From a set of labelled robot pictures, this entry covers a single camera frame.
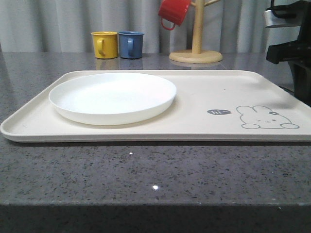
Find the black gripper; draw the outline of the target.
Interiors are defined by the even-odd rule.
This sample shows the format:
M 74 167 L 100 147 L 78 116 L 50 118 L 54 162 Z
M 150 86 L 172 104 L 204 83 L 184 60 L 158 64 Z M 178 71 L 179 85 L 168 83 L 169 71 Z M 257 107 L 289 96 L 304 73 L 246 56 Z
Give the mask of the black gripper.
M 301 40 L 268 47 L 266 60 L 279 64 L 287 62 L 293 77 L 294 96 L 311 104 L 311 43 Z

